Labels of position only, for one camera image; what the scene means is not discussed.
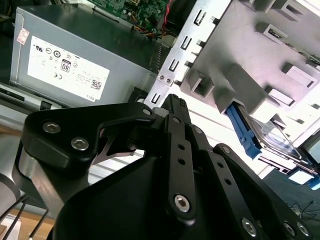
power supply unit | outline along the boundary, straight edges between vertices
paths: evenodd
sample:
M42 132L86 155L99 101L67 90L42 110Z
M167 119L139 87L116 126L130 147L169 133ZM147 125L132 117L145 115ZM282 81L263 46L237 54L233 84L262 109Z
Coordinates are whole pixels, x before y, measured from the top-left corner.
M66 107L148 91L169 49L81 4L16 11L10 84Z

silver power supply casing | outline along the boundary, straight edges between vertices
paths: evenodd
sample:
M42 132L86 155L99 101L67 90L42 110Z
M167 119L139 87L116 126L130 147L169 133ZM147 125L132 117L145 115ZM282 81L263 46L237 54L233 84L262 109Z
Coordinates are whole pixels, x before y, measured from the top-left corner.
M21 30L29 32L24 44L18 42ZM28 67L32 67L29 66L31 48L37 47L31 44L32 38L41 39L109 70L100 99L91 101L71 93L72 85L68 86L70 91L63 90L54 86L51 80L48 83L28 75ZM145 91L152 86L161 66L160 58L165 58L162 48L160 43L148 40L85 5L18 7L10 84L62 106L123 103L133 86Z

blue drive handle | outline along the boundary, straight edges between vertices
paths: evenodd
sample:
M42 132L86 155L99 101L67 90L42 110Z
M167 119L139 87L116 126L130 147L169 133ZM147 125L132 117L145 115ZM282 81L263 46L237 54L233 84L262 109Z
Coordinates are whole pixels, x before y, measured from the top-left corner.
M245 123L242 121L241 117L236 111L237 107L238 106L235 103L233 103L227 108L225 113L231 120L235 133L238 136L238 139L241 145L243 146L245 153L250 158L254 159L262 152L259 148L257 148L253 141L253 138L255 137L254 132L251 129L247 130Z

wire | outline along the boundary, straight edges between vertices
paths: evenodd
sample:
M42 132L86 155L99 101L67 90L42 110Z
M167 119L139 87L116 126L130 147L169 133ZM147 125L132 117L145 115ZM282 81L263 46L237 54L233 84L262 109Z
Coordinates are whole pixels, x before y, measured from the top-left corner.
M316 213L313 213L313 212L320 211L320 209L311 210L311 211L306 211L307 208L310 207L310 206L311 206L312 204L314 204L314 203L315 203L315 201L312 200L312 201L309 202L309 204L308 204L305 208L302 209L301 206L300 206L300 204L297 203L297 202L295 202L294 204L292 204L292 205L290 206L290 208L292 209L295 205L297 205L298 208L299 208L299 210L301 211L301 214L300 214L301 219L304 220L304 221L308 221L308 220L314 219L314 218L317 216L317 214L316 214Z
M305 213L308 214L308 213L314 213L314 212L319 212L319 211L320 211L320 209L317 209L317 210L305 211Z
M21 196L14 204L12 204L7 211L5 211L0 217L0 223L5 219L5 217L14 209L19 203L24 202L28 198L27 195Z
M49 213L49 210L46 210L45 213L43 214L43 216L41 217L40 221L38 222L38 224L35 226L35 228L31 232L31 234L29 235L29 240L32 240L32 238L36 235L36 233L39 230L39 228L41 227L42 223L45 221L48 213Z
M13 2L11 0L8 12L6 14L0 13L0 23L5 22L5 21L12 21L12 18L10 17L11 13L12 13L12 6L13 6Z
M170 3L173 0L170 0L168 5L167 5L167 11L170 10ZM142 35L145 35L146 37L149 38L161 38L164 37L168 34L170 34L170 32L167 32L164 28L162 28L162 32L150 32L149 30L145 29L143 26L139 25L138 20L137 20L137 13L136 12L132 12L131 13L131 22L133 23L133 29L135 29L137 32L139 32Z
M22 214L22 212L24 211L26 204L27 204L26 201L24 201L22 206L21 206L21 208L20 208L20 210L19 210L19 212L18 212L18 214L16 215L15 219L13 220L11 226L9 227L8 231L6 232L6 234L4 235L2 240L7 240L8 239L10 233L14 229L16 223L18 222L18 220L19 220L19 218L20 218L20 216Z
M166 25L168 23L168 15L170 13L170 7L171 7L172 2L173 2L173 0L168 0L168 3L165 8L165 15L164 15L164 20L163 20L163 25L162 25L163 30L166 29Z

white label sticker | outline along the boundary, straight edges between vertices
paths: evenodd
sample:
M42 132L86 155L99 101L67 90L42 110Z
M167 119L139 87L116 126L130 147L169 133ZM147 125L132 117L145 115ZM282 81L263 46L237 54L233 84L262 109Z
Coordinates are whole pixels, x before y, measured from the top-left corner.
M54 46L31 38L28 75L79 97L101 98L109 70Z
M27 39L28 39L28 36L29 36L29 33L26 29L22 28L19 32L19 35L18 35L18 38L16 39L19 43L21 43L22 45L25 45Z

